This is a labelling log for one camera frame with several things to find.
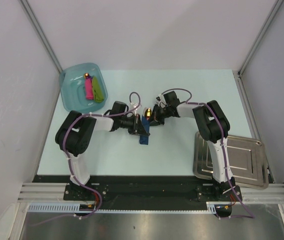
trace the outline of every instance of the white wall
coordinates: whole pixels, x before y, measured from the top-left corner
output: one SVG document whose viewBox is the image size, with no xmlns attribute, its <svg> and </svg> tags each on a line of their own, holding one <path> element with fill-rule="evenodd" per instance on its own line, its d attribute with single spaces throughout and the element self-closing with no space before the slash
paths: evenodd
<svg viewBox="0 0 284 240">
<path fill-rule="evenodd" d="M 19 2 L 0 1 L 0 215 L 35 168 L 57 76 Z"/>
<path fill-rule="evenodd" d="M 275 0 L 29 0 L 63 68 L 239 70 Z"/>
<path fill-rule="evenodd" d="M 284 182 L 284 4 L 243 77 L 272 171 Z"/>
</svg>

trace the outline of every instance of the green object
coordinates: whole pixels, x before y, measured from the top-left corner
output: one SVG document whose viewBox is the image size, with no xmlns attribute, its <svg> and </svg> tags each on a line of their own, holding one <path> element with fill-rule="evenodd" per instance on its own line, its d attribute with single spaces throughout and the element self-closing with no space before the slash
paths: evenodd
<svg viewBox="0 0 284 240">
<path fill-rule="evenodd" d="M 97 103 L 102 103 L 104 101 L 104 96 L 100 85 L 98 84 L 97 77 L 93 77 L 92 79 L 92 90 L 94 95 L 94 101 Z"/>
</svg>

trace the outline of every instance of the light blue table surface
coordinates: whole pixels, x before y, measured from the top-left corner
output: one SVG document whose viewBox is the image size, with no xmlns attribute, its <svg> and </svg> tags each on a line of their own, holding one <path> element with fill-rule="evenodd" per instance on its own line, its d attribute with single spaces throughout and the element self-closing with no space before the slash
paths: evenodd
<svg viewBox="0 0 284 240">
<path fill-rule="evenodd" d="M 142 113 L 145 107 L 153 109 L 155 98 L 163 91 L 185 88 L 192 92 L 193 102 L 218 101 L 230 122 L 229 134 L 251 137 L 231 70 L 105 70 L 102 75 L 108 100 L 96 113 L 104 113 L 114 101 L 129 104 L 132 91 L 141 96 Z M 176 93 L 181 101 L 188 98 L 186 92 Z M 55 143 L 55 134 L 67 115 L 59 96 L 38 175 L 70 174 L 66 157 Z M 140 145 L 139 137 L 129 135 L 126 129 L 96 131 L 83 157 L 92 175 L 192 176 L 197 131 L 194 119 L 173 117 L 165 125 L 150 128 L 149 145 Z"/>
</svg>

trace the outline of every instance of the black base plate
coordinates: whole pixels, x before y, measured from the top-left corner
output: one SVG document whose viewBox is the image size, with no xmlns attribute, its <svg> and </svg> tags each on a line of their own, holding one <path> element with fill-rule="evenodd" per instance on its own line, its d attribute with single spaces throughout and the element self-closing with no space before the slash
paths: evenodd
<svg viewBox="0 0 284 240">
<path fill-rule="evenodd" d="M 103 210 L 197 211 L 207 210 L 206 201 L 230 200 L 229 195 L 218 199 L 210 183 L 193 176 L 91 176 L 86 186 L 101 194 Z M 69 181 L 64 200 L 94 201 L 95 196 Z"/>
</svg>

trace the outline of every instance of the metal tray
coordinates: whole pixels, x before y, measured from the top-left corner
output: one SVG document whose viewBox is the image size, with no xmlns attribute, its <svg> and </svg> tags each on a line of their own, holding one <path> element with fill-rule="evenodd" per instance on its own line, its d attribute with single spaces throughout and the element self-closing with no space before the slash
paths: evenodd
<svg viewBox="0 0 284 240">
<path fill-rule="evenodd" d="M 264 145 L 252 138 L 229 135 L 227 153 L 235 181 L 240 186 L 265 189 L 268 186 Z M 193 172 L 200 179 L 212 179 L 213 165 L 206 141 L 195 134 Z"/>
</svg>

